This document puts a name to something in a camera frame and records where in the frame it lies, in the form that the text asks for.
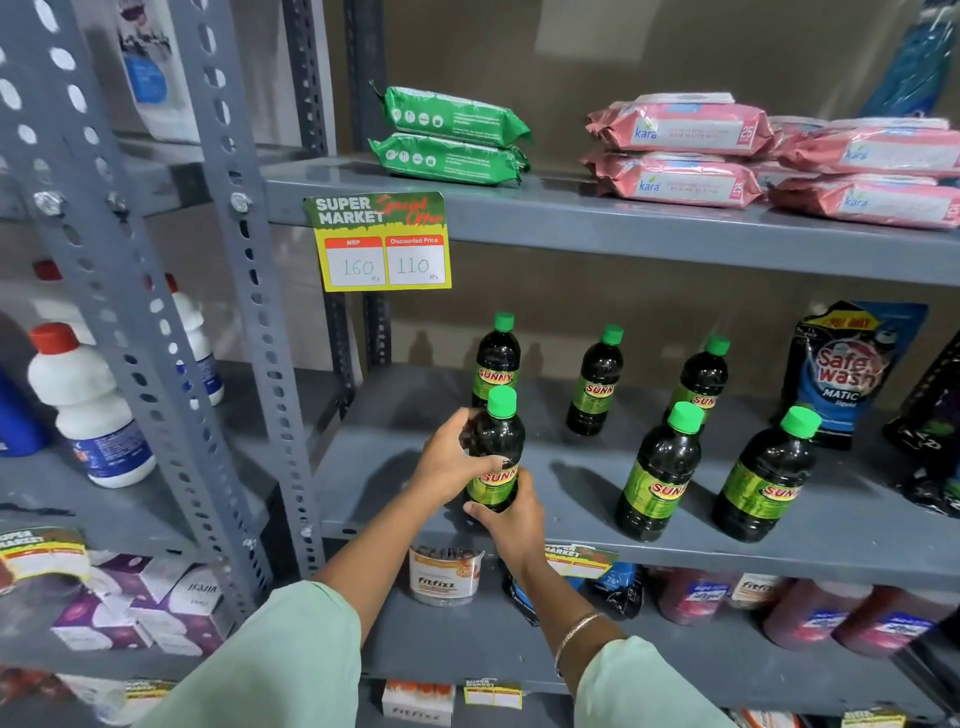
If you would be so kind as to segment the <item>white and orange jar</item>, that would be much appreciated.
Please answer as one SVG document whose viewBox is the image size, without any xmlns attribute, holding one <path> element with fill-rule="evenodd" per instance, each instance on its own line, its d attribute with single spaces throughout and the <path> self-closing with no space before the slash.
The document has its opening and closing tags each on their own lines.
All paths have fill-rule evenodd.
<svg viewBox="0 0 960 728">
<path fill-rule="evenodd" d="M 789 583 L 787 577 L 743 573 L 726 595 L 726 602 L 735 609 L 762 609 L 775 602 Z"/>
<path fill-rule="evenodd" d="M 439 608 L 470 603 L 479 589 L 486 552 L 411 547 L 409 590 L 414 600 Z"/>
</svg>

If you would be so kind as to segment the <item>dark bottle with green cap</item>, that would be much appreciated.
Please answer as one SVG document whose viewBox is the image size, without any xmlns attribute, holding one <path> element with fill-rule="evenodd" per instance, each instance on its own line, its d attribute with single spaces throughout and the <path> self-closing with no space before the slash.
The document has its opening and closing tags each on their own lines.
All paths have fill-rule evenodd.
<svg viewBox="0 0 960 728">
<path fill-rule="evenodd" d="M 702 426 L 706 425 L 729 379 L 725 357 L 730 346 L 729 339 L 711 334 L 702 350 L 684 362 L 678 383 L 664 408 L 664 420 L 677 403 L 687 402 L 702 409 Z"/>
<path fill-rule="evenodd" d="M 474 419 L 467 453 L 472 456 L 501 455 L 520 467 L 525 427 L 518 414 L 518 394 L 509 386 L 497 386 L 488 393 L 486 409 Z M 510 482 L 468 482 L 466 497 L 494 512 L 506 510 L 516 496 L 516 477 Z"/>
<path fill-rule="evenodd" d="M 582 357 L 579 377 L 566 415 L 566 425 L 580 436 L 599 434 L 608 418 L 624 368 L 621 326 L 605 325 L 599 340 Z"/>
<path fill-rule="evenodd" d="M 517 387 L 522 347 L 514 327 L 515 315 L 498 311 L 494 316 L 492 331 L 481 339 L 472 383 L 472 407 L 485 408 L 490 391 L 498 386 Z"/>
<path fill-rule="evenodd" d="M 821 423 L 813 409 L 794 405 L 755 434 L 714 500 L 714 525 L 742 543 L 763 540 L 810 478 L 817 462 L 812 439 Z"/>
<path fill-rule="evenodd" d="M 697 404 L 678 401 L 643 437 L 615 511 L 632 540 L 652 543 L 666 530 L 701 462 L 704 416 Z"/>
</svg>

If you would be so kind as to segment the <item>white hanging pouch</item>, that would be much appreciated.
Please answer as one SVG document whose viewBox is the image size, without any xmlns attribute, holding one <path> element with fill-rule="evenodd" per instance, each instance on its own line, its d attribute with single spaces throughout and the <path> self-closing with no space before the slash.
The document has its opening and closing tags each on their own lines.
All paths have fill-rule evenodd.
<svg viewBox="0 0 960 728">
<path fill-rule="evenodd" d="M 113 0 L 117 43 L 135 109 L 160 142 L 198 145 L 169 0 Z"/>
</svg>

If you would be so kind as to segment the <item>blue plastic bottle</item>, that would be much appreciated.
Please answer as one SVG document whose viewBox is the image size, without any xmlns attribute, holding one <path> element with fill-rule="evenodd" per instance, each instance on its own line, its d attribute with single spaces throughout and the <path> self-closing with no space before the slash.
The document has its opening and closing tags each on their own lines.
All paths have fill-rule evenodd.
<svg viewBox="0 0 960 728">
<path fill-rule="evenodd" d="M 26 394 L 0 367 L 0 457 L 34 455 L 50 440 Z"/>
</svg>

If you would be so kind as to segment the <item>person's right hand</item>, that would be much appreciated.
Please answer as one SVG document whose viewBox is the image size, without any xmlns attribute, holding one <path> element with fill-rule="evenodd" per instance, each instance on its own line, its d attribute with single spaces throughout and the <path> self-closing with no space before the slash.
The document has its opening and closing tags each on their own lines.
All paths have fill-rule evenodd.
<svg viewBox="0 0 960 728">
<path fill-rule="evenodd" d="M 546 563 L 545 510 L 542 504 L 517 506 L 516 498 L 502 512 L 495 512 L 472 500 L 463 504 L 462 509 L 466 516 L 486 528 L 499 557 L 526 589 L 531 577 L 549 569 Z"/>
</svg>

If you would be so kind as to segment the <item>person's right forearm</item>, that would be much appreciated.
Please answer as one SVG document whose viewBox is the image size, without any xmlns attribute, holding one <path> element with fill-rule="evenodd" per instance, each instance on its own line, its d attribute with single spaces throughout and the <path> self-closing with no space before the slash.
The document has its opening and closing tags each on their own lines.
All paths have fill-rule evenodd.
<svg viewBox="0 0 960 728">
<path fill-rule="evenodd" d="M 584 673 L 607 644 L 627 635 L 604 613 L 572 588 L 549 564 L 530 579 L 527 588 L 514 578 L 531 601 L 553 658 L 554 671 L 576 697 Z"/>
</svg>

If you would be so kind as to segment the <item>blue detergent pouch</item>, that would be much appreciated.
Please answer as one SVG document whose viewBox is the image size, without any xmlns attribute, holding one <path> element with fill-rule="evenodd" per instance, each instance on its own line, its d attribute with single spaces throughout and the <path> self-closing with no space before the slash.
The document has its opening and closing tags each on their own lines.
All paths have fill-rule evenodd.
<svg viewBox="0 0 960 728">
<path fill-rule="evenodd" d="M 927 321 L 922 302 L 811 302 L 794 327 L 774 419 L 790 407 L 821 418 L 813 442 L 846 452 L 891 373 Z"/>
</svg>

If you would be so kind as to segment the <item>grey slotted metal rack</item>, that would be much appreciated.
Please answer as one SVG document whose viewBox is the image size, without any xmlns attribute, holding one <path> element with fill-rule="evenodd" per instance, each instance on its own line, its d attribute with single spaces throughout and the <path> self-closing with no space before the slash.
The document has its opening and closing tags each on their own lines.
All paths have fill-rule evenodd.
<svg viewBox="0 0 960 728">
<path fill-rule="evenodd" d="M 282 0 L 229 0 L 262 163 L 333 150 L 322 0 L 313 0 L 316 78 L 326 153 L 302 141 Z M 106 81 L 125 77 L 93 51 L 114 53 L 114 31 L 95 39 L 87 0 L 0 0 L 0 366 L 26 391 L 50 430 L 27 457 L 0 457 L 0 533 L 72 528 L 95 551 L 182 557 L 216 577 L 236 627 L 274 586 L 273 566 L 299 572 L 241 309 L 200 147 L 116 135 Z M 308 131 L 307 140 L 317 140 Z M 272 235 L 275 229 L 270 226 Z M 303 434 L 316 448 L 341 414 L 340 378 L 295 369 L 293 303 L 282 286 Z M 51 259 L 96 340 L 156 460 L 143 481 L 106 489 L 89 480 L 55 427 L 56 411 L 27 381 L 36 351 L 32 262 Z M 201 306 L 224 385 L 213 406 L 165 279 Z"/>
<path fill-rule="evenodd" d="M 326 563 L 323 539 L 346 540 L 358 530 L 335 520 L 325 504 L 339 507 L 341 491 L 327 487 L 311 464 L 301 404 L 284 320 L 282 281 L 273 256 L 271 225 L 313 230 L 305 202 L 335 197 L 334 193 L 431 191 L 429 182 L 388 177 L 373 163 L 322 155 L 326 122 L 316 78 L 318 51 L 312 29 L 313 0 L 281 0 L 291 54 L 294 91 L 305 160 L 262 162 L 247 116 L 242 64 L 236 43 L 230 0 L 174 0 L 171 15 L 177 33 L 186 86 L 198 126 L 203 175 L 217 210 L 222 239 L 241 310 L 246 353 L 270 442 L 270 465 L 277 476 L 301 576 L 314 576 Z M 377 103 L 357 100 L 356 78 L 372 70 L 378 80 L 385 72 L 382 58 L 382 3 L 364 0 L 357 9 L 345 2 L 347 64 L 354 131 L 378 131 L 373 119 Z M 314 141 L 308 132 L 316 132 Z M 454 241 L 540 249 L 593 256 L 650 261 L 721 265 L 767 272 L 823 274 L 866 281 L 953 287 L 960 290 L 960 237 L 954 233 L 870 231 L 866 225 L 809 222 L 786 213 L 672 212 L 668 205 L 605 201 L 587 196 L 586 182 L 534 175 L 519 188 L 501 189 L 440 184 L 439 194 L 452 213 Z M 332 282 L 321 284 L 341 414 L 367 410 L 383 383 L 414 383 L 409 376 L 429 374 L 423 367 L 391 363 L 390 313 L 382 290 L 363 292 L 364 333 L 369 382 L 355 383 L 351 325 L 344 294 Z M 940 726 L 960 728 L 960 646 L 928 637 L 929 646 L 907 647 L 894 658 L 894 667 L 941 711 Z"/>
</svg>

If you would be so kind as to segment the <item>stack of pink wipes packets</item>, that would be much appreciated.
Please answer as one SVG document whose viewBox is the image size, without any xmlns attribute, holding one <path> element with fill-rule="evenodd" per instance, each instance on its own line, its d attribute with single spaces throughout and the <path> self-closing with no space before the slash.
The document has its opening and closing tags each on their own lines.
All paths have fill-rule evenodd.
<svg viewBox="0 0 960 728">
<path fill-rule="evenodd" d="M 655 93 L 586 116 L 582 159 L 623 200 L 960 230 L 960 129 L 946 119 L 770 115 L 730 93 Z"/>
</svg>

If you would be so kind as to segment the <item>green wipes packet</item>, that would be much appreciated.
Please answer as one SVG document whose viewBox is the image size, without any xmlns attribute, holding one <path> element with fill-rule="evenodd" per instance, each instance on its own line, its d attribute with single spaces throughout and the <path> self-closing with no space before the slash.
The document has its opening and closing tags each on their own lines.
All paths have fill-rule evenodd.
<svg viewBox="0 0 960 728">
<path fill-rule="evenodd" d="M 531 128 L 505 106 L 401 86 L 372 89 L 396 132 L 500 149 L 533 141 Z"/>
<path fill-rule="evenodd" d="M 385 171 L 426 181 L 498 187 L 519 184 L 531 169 L 515 146 L 501 149 L 401 131 L 367 143 Z"/>
</svg>

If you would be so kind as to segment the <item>person's left hand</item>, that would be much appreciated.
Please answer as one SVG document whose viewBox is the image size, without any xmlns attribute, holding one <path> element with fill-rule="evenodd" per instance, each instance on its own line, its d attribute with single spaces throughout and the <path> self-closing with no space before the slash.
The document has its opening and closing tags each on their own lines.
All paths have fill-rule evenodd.
<svg viewBox="0 0 960 728">
<path fill-rule="evenodd" d="M 462 440 L 483 411 L 457 409 L 426 441 L 409 487 L 426 504 L 439 508 L 449 503 L 468 484 Z"/>
</svg>

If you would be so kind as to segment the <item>person's left forearm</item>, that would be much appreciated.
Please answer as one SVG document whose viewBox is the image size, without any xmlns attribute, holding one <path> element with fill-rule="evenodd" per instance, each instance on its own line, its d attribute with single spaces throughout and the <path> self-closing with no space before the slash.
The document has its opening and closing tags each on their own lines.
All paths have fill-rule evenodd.
<svg viewBox="0 0 960 728">
<path fill-rule="evenodd" d="M 313 576 L 336 592 L 359 620 L 363 646 L 389 595 L 415 537 L 451 500 L 435 477 L 413 478 L 367 525 Z"/>
</svg>

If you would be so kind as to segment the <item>white bottle with red cap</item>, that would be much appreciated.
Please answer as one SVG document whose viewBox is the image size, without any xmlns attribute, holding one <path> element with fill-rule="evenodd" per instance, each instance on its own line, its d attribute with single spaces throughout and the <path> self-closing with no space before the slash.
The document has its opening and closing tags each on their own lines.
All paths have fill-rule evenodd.
<svg viewBox="0 0 960 728">
<path fill-rule="evenodd" d="M 67 290 L 64 277 L 51 258 L 31 262 L 34 282 L 29 300 L 36 315 L 43 322 L 68 325 L 82 345 L 96 346 L 96 340 L 81 310 Z"/>
<path fill-rule="evenodd" d="M 27 368 L 32 392 L 55 411 L 56 431 L 86 476 L 105 489 L 146 480 L 157 459 L 106 358 L 64 322 L 29 330 L 35 354 Z"/>
<path fill-rule="evenodd" d="M 225 385 L 217 370 L 217 360 L 214 355 L 210 337 L 204 330 L 205 317 L 201 305 L 193 297 L 181 290 L 173 273 L 164 273 L 166 283 L 170 289 L 188 342 L 201 374 L 203 387 L 210 400 L 210 405 L 216 407 L 222 403 L 225 394 Z"/>
</svg>

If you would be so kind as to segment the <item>blue translucent bottle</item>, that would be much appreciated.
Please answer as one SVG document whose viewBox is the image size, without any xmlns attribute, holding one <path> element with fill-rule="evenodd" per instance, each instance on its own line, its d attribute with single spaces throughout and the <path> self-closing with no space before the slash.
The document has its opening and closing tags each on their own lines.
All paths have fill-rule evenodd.
<svg viewBox="0 0 960 728">
<path fill-rule="evenodd" d="M 860 117 L 932 117 L 960 42 L 960 0 L 923 0 Z"/>
</svg>

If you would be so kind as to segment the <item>pile of purple white boxes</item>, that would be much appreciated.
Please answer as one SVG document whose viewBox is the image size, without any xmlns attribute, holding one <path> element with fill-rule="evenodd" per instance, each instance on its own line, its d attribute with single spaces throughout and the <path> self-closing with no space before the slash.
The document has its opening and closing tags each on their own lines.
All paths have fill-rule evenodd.
<svg viewBox="0 0 960 728">
<path fill-rule="evenodd" d="M 143 650 L 206 658 L 233 633 L 211 568 L 183 557 L 90 554 L 90 577 L 51 626 L 73 651 Z"/>
</svg>

